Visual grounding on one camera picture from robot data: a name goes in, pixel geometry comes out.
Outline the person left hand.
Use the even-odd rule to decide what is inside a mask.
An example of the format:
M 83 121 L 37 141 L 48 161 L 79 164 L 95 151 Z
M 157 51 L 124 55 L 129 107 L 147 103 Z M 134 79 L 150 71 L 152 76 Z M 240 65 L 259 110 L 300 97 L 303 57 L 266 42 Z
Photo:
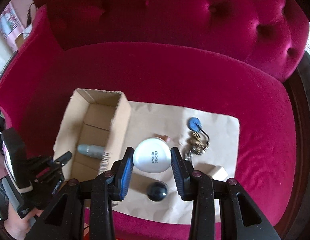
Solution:
M 35 216 L 39 217 L 42 212 L 42 210 L 34 208 L 23 219 L 21 219 L 11 203 L 9 203 L 9 214 L 8 219 L 4 221 L 4 228 L 14 239 L 24 239 L 31 229 L 30 220 Z

